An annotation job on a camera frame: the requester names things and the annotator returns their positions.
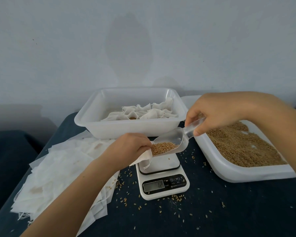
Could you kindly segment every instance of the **hand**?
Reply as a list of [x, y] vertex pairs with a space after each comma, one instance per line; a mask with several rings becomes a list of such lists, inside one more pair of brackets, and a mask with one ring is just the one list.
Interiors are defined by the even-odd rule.
[[185, 126], [197, 120], [199, 113], [203, 113], [205, 121], [194, 130], [194, 135], [199, 136], [239, 120], [250, 120], [250, 113], [275, 99], [275, 96], [259, 92], [207, 93], [187, 112]]
[[147, 136], [141, 133], [126, 133], [116, 139], [99, 157], [108, 161], [115, 171], [119, 171], [131, 163], [152, 144]]

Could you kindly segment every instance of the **white wall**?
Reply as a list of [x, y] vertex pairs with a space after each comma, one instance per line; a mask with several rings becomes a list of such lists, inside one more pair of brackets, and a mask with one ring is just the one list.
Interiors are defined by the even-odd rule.
[[296, 0], [0, 0], [0, 130], [47, 141], [117, 86], [296, 105]]

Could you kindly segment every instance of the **left hand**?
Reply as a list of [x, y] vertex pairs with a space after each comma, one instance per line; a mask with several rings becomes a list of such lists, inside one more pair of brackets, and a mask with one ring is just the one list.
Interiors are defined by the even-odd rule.
[[115, 171], [119, 171], [131, 163], [152, 144], [147, 136], [141, 133], [126, 133], [116, 139], [99, 157], [107, 161]]

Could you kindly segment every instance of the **scale display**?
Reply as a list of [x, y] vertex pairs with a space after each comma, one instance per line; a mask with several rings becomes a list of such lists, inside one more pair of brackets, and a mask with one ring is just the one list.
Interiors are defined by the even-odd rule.
[[150, 182], [147, 184], [143, 184], [144, 187], [144, 191], [148, 192], [148, 191], [155, 191], [158, 189], [163, 189], [164, 188], [164, 184], [162, 180], [159, 181], [154, 181], [154, 182]]

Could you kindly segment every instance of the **white plastic tray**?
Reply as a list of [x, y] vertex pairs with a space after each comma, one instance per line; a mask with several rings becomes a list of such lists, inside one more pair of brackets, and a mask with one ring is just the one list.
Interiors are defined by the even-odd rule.
[[[172, 113], [178, 115], [176, 118], [100, 121], [112, 111], [121, 111], [123, 106], [161, 103], [167, 97], [173, 98]], [[180, 121], [185, 120], [186, 112], [184, 103], [173, 89], [107, 88], [95, 91], [75, 116], [74, 121], [79, 126], [85, 126], [94, 137], [99, 139], [115, 139], [127, 132], [139, 132], [151, 137], [178, 127]]]
[[[184, 96], [182, 101], [190, 108], [201, 96]], [[249, 131], [257, 134], [261, 139], [272, 145], [260, 129], [250, 121], [241, 121], [248, 126]], [[269, 179], [287, 179], [296, 177], [296, 173], [290, 165], [263, 166], [263, 167], [241, 167], [226, 160], [217, 150], [208, 135], [203, 134], [195, 137], [195, 140], [205, 155], [207, 161], [216, 175], [228, 182], [249, 182]]]

